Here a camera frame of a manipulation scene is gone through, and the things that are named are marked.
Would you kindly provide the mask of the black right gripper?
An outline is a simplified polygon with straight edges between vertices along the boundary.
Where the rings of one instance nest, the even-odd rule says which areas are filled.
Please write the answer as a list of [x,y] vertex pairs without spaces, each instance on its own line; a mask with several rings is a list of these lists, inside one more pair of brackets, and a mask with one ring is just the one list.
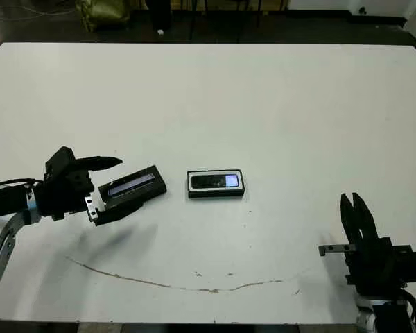
[[[408,284],[397,275],[399,258],[408,253],[408,247],[394,246],[388,237],[378,239],[374,218],[365,201],[353,193],[353,203],[354,206],[346,194],[341,195],[341,223],[349,244],[319,245],[319,254],[324,257],[329,253],[342,253],[349,270],[345,276],[347,284],[355,286],[360,295],[392,297]],[[378,240],[357,245],[361,236]]]

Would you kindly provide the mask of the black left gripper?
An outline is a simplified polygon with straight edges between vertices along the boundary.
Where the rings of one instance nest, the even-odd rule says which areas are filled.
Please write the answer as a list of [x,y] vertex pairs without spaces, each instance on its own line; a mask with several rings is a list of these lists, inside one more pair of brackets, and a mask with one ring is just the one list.
[[[94,191],[89,173],[110,169],[123,160],[117,157],[94,156],[75,162],[46,164],[42,184],[34,188],[37,208],[42,216],[63,219],[67,213],[87,209],[85,198]],[[136,212],[143,203],[125,203],[98,213],[98,225],[119,221]]]

